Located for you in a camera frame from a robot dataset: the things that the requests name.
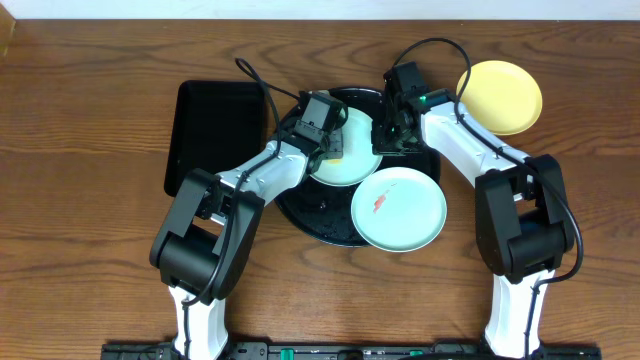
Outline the yellow plate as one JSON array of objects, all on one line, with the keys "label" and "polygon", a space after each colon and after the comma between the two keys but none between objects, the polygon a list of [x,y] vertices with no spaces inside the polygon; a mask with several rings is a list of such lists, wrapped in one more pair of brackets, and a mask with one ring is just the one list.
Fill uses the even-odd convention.
[{"label": "yellow plate", "polygon": [[471,67],[461,102],[478,123],[499,136],[528,130],[539,119],[543,106],[536,80],[523,68],[500,60]]}]

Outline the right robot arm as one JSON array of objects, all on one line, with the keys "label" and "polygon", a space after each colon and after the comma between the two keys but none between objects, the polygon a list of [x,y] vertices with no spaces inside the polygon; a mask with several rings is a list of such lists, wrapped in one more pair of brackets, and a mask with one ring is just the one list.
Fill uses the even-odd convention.
[{"label": "right robot arm", "polygon": [[522,68],[497,60],[472,66],[455,91],[430,89],[414,62],[393,66],[383,78],[386,115],[373,125],[374,152],[434,150],[469,181],[476,244],[494,274],[484,340],[498,357],[538,354],[544,294],[575,241],[559,163],[501,139],[538,120],[538,84]]}]

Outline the light blue plate top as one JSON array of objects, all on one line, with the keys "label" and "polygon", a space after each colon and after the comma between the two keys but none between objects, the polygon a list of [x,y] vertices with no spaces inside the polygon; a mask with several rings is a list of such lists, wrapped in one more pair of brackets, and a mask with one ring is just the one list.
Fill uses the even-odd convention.
[{"label": "light blue plate top", "polygon": [[355,185],[373,173],[382,162],[382,156],[375,155],[372,151],[373,119],[364,111],[367,105],[371,105],[371,102],[364,98],[364,94],[374,95],[374,92],[338,88],[330,90],[329,94],[348,106],[348,120],[340,128],[343,133],[343,163],[329,165],[323,161],[311,177],[324,185],[334,187]]}]

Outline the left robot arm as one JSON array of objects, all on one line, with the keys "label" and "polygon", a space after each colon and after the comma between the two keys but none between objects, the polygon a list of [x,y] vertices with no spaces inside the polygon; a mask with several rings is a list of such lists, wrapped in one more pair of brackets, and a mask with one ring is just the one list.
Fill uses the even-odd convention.
[{"label": "left robot arm", "polygon": [[150,250],[175,302],[175,359],[218,359],[229,341],[226,299],[248,261],[263,209],[298,186],[327,159],[343,155],[335,130],[313,142],[279,132],[242,165],[211,174],[190,171]]}]

